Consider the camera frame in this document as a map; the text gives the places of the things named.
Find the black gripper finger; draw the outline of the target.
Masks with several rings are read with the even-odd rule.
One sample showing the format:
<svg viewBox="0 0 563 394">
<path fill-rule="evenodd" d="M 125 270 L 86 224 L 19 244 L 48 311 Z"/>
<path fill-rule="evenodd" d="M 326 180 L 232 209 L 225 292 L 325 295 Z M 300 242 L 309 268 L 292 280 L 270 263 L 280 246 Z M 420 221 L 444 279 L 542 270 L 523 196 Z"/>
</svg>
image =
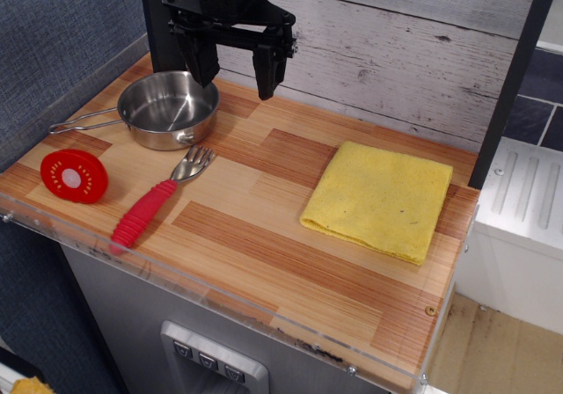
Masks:
<svg viewBox="0 0 563 394">
<path fill-rule="evenodd" d="M 207 87 L 220 70 L 216 44 L 201 33 L 189 32 L 179 24 L 171 26 L 171 33 L 194 81 Z"/>
<path fill-rule="evenodd" d="M 285 77 L 287 57 L 274 47 L 258 45 L 252 52 L 252 64 L 260 99 L 272 98 Z"/>
</svg>

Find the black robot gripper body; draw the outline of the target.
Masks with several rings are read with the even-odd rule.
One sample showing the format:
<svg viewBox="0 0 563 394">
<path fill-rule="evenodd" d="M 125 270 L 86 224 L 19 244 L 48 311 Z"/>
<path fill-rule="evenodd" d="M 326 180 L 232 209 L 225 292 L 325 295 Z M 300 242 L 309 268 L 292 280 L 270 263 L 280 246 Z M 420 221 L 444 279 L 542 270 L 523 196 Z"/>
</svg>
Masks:
<svg viewBox="0 0 563 394">
<path fill-rule="evenodd" d="M 162 0 L 171 33 L 188 57 L 211 55 L 218 45 L 272 48 L 281 57 L 296 52 L 296 17 L 268 0 Z"/>
</svg>

